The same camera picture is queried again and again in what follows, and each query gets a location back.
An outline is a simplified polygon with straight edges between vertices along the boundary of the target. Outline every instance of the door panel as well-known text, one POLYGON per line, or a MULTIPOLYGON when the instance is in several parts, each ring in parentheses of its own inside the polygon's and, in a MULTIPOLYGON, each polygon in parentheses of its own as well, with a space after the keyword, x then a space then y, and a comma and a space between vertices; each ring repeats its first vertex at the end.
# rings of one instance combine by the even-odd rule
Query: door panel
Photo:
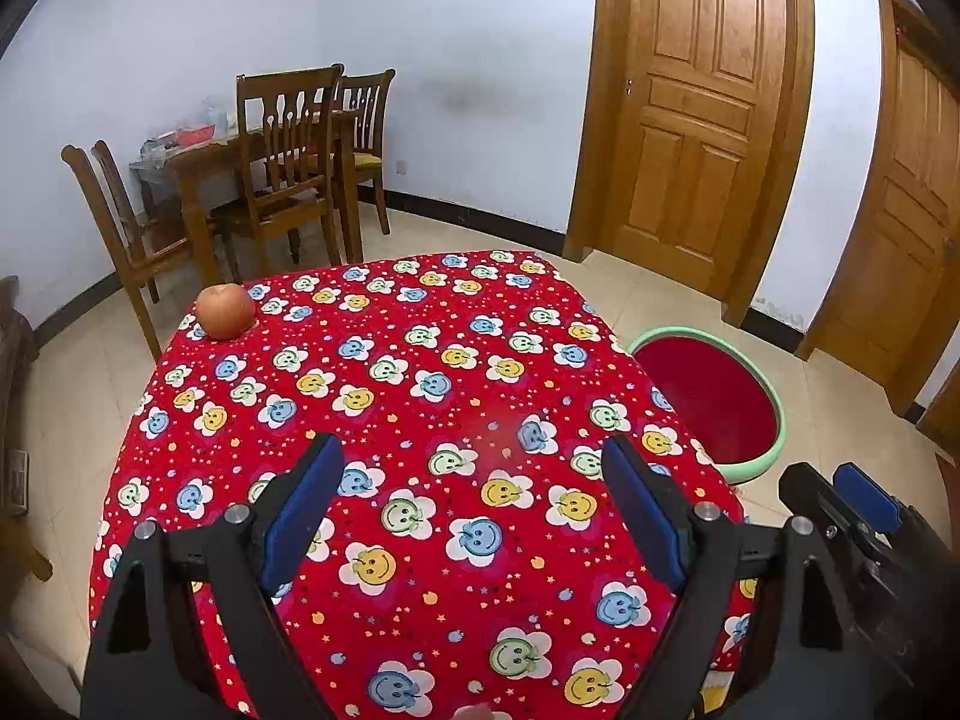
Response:
POLYGON ((960 221, 960 106, 920 52, 899 39, 890 137, 877 138, 862 221, 824 303, 824 351, 882 385, 908 362, 952 265, 960 221))
POLYGON ((632 0, 600 247, 721 298, 766 170, 786 0, 632 0))

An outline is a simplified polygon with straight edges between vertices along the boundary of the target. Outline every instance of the yellow smiley face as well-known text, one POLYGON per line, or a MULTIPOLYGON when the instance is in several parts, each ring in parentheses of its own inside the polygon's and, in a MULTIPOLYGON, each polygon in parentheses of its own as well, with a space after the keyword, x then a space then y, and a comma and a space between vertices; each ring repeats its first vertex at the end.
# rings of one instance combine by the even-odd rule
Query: yellow smiley face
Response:
POLYGON ((203 413, 203 427, 208 430, 219 430, 227 424, 227 411, 217 406, 203 413))
POLYGON ((740 580, 740 593, 744 598, 752 598, 757 595, 757 580, 756 579, 741 579, 740 580))
POLYGON ((373 547, 357 556, 353 571, 364 584, 387 584, 397 573, 397 559, 383 547, 373 547))
POLYGON ((446 362, 450 367, 460 367, 470 360, 469 354, 462 349, 445 349, 440 355, 440 360, 446 362))
POLYGON ((655 455, 669 455, 673 448, 673 442, 657 430, 648 430, 644 433, 640 443, 655 455))
POLYGON ((569 519, 584 522, 593 517, 594 512, 597 511, 597 499, 592 495, 587 495, 587 493, 573 490, 571 493, 565 493, 560 497, 557 509, 569 519))
POLYGON ((180 406, 181 408, 184 408, 184 406, 190 403, 193 403, 193 401, 194 401, 194 394, 192 389, 185 389, 183 392, 178 392, 174 396, 174 406, 180 406))
POLYGON ((487 506, 506 506, 520 500, 522 493, 509 479, 491 479, 480 488, 480 500, 487 506))
POLYGON ((587 341, 588 338, 593 338, 593 331, 582 324, 572 324, 566 331, 568 335, 577 338, 577 341, 587 341))
POLYGON ((610 678, 598 668, 574 671, 563 686, 563 696, 578 707, 601 701, 609 694, 610 678))
POLYGON ((323 376, 317 373, 307 373, 296 380, 296 388, 304 394, 318 391, 323 386, 323 376))
POLYGON ((354 389, 344 395, 344 405, 348 409, 363 410, 373 403, 373 393, 366 388, 354 389))
POLYGON ((505 379, 517 379, 524 372, 523 362, 511 360, 509 357, 501 360, 495 366, 496 372, 505 379))

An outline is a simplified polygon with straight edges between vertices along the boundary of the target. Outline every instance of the chair leg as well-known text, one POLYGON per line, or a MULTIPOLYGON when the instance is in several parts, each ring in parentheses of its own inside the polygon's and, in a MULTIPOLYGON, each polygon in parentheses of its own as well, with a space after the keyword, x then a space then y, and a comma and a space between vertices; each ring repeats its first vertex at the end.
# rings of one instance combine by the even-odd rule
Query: chair leg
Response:
POLYGON ((254 236, 253 243, 256 245, 256 264, 260 269, 260 278, 266 278, 272 272, 270 257, 267 256, 267 242, 262 236, 254 236))
POLYGON ((136 314, 136 320, 140 322, 140 330, 143 331, 143 337, 147 340, 147 346, 150 346, 150 353, 154 356, 154 362, 160 360, 160 341, 157 341, 157 332, 154 324, 150 320, 150 314, 147 313, 147 304, 143 302, 143 295, 140 293, 140 287, 136 283, 123 280, 123 288, 127 291, 127 297, 130 299, 133 312, 136 314))
POLYGON ((294 265, 299 265, 299 228, 292 227, 287 230, 287 240, 290 242, 290 258, 294 265))
POLYGON ((243 284, 240 277, 240 265, 237 263, 237 250, 233 247, 233 236, 229 230, 221 230, 220 237, 224 241, 224 254, 227 255, 227 267, 230 269, 230 278, 234 284, 243 284))
POLYGON ((383 194, 383 173, 373 177, 373 195, 376 197, 376 213, 380 217, 380 229, 384 235, 390 235, 390 221, 387 219, 387 199, 383 194))
POLYGON ((326 243, 326 256, 330 265, 342 265, 340 246, 337 244, 337 231, 333 226, 333 205, 328 204, 328 210, 320 215, 320 227, 323 228, 323 242, 326 243))

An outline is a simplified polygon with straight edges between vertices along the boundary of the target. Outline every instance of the wooden chair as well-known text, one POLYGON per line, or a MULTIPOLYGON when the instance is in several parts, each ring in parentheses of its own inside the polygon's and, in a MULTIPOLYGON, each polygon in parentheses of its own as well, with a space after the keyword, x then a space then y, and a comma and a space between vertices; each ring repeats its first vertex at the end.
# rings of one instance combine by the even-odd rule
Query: wooden chair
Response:
POLYGON ((93 153, 104 169, 107 187, 127 239, 126 245, 120 238, 120 233, 117 232, 104 191, 100 187, 96 173, 93 172, 93 165, 90 165, 88 156, 81 148, 64 146, 61 159, 70 166, 73 175, 77 177, 83 196, 86 197, 86 204, 90 206, 93 220, 97 223, 110 259, 113 260, 117 269, 120 283, 127 291, 127 297, 133 305, 133 312, 136 313, 137 321, 140 322, 147 346, 150 346, 154 360, 160 360, 160 342, 157 341, 157 332, 150 320, 150 314, 147 313, 147 306, 143 302, 140 290, 147 286, 152 300, 156 303, 160 295, 157 293, 155 276, 174 269, 190 258, 192 251, 190 242, 184 234, 184 222, 181 218, 165 215, 147 224, 138 223, 107 144, 97 141, 93 146, 93 153))
POLYGON ((374 76, 343 76, 337 87, 337 107, 360 111, 353 132, 353 163, 358 184, 373 180, 376 213, 384 235, 390 235, 390 221, 383 194, 383 114, 396 74, 396 70, 387 70, 374 76))
POLYGON ((271 272, 267 240, 286 233, 296 262, 299 227, 315 219, 320 220, 330 264, 341 263, 329 213, 333 207, 330 113, 340 74, 340 68, 329 67, 237 76, 239 167, 244 196, 215 208, 212 214, 227 251, 232 250, 232 233, 253 238, 261 276, 271 272), (261 129, 247 129, 248 100, 263 105, 261 129), (265 190, 253 189, 254 162, 261 162, 266 169, 265 190))

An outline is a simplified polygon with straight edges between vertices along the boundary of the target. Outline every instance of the table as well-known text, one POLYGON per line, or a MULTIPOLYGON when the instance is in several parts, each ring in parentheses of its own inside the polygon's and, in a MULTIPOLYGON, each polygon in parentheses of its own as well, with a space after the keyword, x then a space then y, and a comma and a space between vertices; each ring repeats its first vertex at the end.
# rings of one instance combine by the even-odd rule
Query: table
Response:
MULTIPOLYGON (((248 291, 253 329, 213 343, 188 315, 157 364, 104 503, 91 619, 137 522, 213 521, 330 432, 339 495, 272 600, 334 712, 448 720, 487 701, 497 720, 612 716, 676 599, 613 507, 603 440, 629 436, 691 500, 742 509, 602 319, 519 251, 248 291)), ((728 681, 751 596, 733 592, 714 680, 728 681)), ((208 588, 194 599, 224 697, 254 712, 208 588)))
MULTIPOLYGON (((344 249, 347 262, 363 262, 363 242, 360 237, 360 212, 357 208, 356 172, 353 163, 353 132, 356 110, 334 111, 331 115, 334 148, 334 197, 340 209, 344 231, 344 249)), ((263 156, 262 140, 254 138, 253 158, 263 156)), ((198 186, 205 178, 225 172, 236 172, 240 165, 240 140, 234 132, 226 138, 198 143, 197 146, 172 149, 160 162, 131 163, 132 170, 165 167, 174 172, 181 195, 186 234, 193 247, 193 258, 200 270, 205 287, 223 280, 213 250, 213 238, 206 223, 206 213, 200 205, 198 186)))

